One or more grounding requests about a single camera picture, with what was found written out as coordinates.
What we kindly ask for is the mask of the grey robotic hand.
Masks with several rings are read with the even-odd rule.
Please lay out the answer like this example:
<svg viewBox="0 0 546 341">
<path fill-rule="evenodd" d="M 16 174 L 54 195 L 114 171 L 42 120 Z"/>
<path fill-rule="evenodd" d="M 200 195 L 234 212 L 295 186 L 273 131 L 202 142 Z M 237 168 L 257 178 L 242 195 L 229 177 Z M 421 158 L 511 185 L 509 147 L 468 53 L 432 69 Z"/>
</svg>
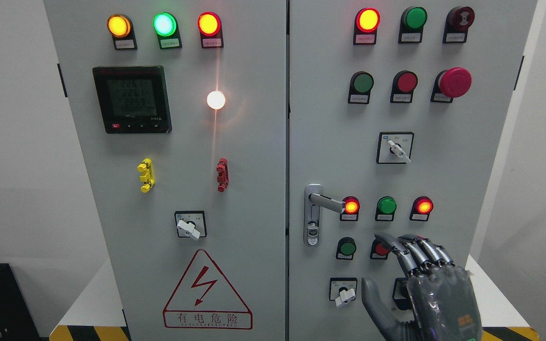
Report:
<svg viewBox="0 0 546 341">
<path fill-rule="evenodd" d="M 387 341 L 479 341 L 481 316 L 468 271 L 455 265 L 443 246 L 406 234 L 377 233 L 376 239 L 396 254 L 407 276 L 415 319 L 401 322 L 385 308 L 377 285 L 362 278 L 362 302 Z"/>
</svg>

